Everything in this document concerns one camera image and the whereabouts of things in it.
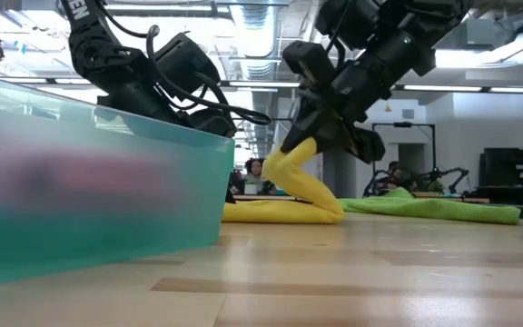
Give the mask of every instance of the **green towel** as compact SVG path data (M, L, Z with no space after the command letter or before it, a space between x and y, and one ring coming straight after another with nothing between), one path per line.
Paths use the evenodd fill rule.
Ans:
M339 199L345 212L377 213L406 217L445 219L475 223L518 224L520 210L511 206L488 206L443 199L415 199L403 188L384 196Z

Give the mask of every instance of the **yellow cloth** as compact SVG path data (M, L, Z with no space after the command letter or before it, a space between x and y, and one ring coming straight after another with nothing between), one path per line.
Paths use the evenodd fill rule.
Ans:
M309 203L251 201L226 203L223 221L232 223L337 223L344 212L331 190L300 166L316 154L316 141L304 140L288 154L274 151L265 159L262 175L283 190Z

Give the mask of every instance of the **doorway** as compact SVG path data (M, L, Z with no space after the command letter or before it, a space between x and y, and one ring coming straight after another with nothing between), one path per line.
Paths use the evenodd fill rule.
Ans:
M425 173L425 144L397 144L400 166L413 173Z

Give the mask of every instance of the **ceiling duct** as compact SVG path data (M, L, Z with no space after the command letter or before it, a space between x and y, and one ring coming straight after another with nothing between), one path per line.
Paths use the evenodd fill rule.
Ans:
M278 64L272 60L263 60L278 55L278 15L277 8L269 5L233 5L231 12L238 29L238 52L240 56L251 60L241 61L242 75L245 80L268 80L276 78ZM253 110L275 116L277 101L274 93L252 92ZM253 126L255 140L271 140L267 126ZM271 150L271 144L257 144L258 155L265 156Z

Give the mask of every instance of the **translucent plastic container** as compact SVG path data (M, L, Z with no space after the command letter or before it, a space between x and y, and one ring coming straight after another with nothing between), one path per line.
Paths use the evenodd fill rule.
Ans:
M233 149L0 82L0 282L213 244Z

